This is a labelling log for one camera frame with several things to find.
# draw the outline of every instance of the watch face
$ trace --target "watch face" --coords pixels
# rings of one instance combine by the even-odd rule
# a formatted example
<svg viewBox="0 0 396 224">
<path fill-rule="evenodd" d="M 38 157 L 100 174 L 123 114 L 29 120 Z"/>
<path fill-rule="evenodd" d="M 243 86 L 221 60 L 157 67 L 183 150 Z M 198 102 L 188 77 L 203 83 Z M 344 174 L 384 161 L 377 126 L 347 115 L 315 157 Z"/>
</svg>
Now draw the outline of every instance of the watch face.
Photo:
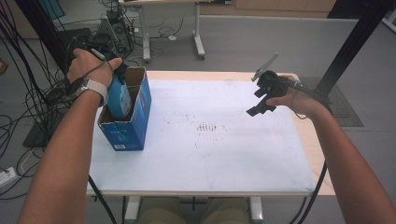
<svg viewBox="0 0 396 224">
<path fill-rule="evenodd" d="M 69 90 L 67 91 L 67 95 L 72 96 L 72 98 L 78 97 L 78 92 L 81 89 L 81 87 L 84 85 L 86 82 L 85 77 L 79 77 L 76 79 L 69 87 Z"/>
</svg>

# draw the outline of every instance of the watch strap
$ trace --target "watch strap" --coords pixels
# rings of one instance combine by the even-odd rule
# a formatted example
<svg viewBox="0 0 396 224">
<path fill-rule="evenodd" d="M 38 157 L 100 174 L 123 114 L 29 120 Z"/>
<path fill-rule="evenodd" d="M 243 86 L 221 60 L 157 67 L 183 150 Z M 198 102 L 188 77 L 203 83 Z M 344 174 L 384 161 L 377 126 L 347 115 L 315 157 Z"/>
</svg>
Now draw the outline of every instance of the watch strap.
<svg viewBox="0 0 396 224">
<path fill-rule="evenodd" d="M 104 84 L 94 81 L 92 79 L 88 79 L 87 89 L 96 91 L 102 95 L 102 102 L 99 106 L 107 104 L 107 87 Z"/>
</svg>

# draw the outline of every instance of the power strip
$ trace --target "power strip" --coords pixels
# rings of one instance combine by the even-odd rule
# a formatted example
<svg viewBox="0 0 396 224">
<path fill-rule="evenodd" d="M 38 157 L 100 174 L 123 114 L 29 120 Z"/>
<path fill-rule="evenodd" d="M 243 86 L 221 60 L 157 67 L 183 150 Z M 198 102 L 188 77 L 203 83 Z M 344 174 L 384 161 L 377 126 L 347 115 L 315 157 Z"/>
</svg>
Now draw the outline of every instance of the power strip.
<svg viewBox="0 0 396 224">
<path fill-rule="evenodd" d="M 0 188 L 5 186 L 6 184 L 12 182 L 13 180 L 18 179 L 17 175 L 15 174 L 15 170 L 13 167 L 9 167 L 6 171 L 0 173 Z"/>
</svg>

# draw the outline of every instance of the person's leg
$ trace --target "person's leg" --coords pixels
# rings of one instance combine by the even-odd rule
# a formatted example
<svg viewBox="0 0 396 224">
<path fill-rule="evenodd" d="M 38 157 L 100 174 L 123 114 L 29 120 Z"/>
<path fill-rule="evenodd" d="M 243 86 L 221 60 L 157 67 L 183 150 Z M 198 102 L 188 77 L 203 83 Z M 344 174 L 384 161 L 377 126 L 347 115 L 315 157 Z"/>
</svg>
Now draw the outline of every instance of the person's leg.
<svg viewBox="0 0 396 224">
<path fill-rule="evenodd" d="M 248 224 L 246 198 L 211 198 L 207 203 L 202 224 Z"/>
<path fill-rule="evenodd" d="M 179 198 L 144 197 L 137 223 L 186 224 L 179 205 Z"/>
</svg>

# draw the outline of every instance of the wristwatch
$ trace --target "wristwatch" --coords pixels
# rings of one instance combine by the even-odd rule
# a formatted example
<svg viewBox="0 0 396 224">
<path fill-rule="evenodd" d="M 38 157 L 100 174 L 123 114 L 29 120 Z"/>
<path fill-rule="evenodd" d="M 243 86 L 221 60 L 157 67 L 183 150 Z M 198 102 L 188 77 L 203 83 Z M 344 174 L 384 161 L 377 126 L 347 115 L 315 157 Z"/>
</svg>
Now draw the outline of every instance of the wristwatch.
<svg viewBox="0 0 396 224">
<path fill-rule="evenodd" d="M 67 92 L 67 98 L 71 101 L 75 101 L 84 91 L 92 90 L 102 95 L 102 101 L 100 106 L 107 104 L 107 87 L 97 81 L 86 77 L 79 77 L 70 86 Z"/>
</svg>

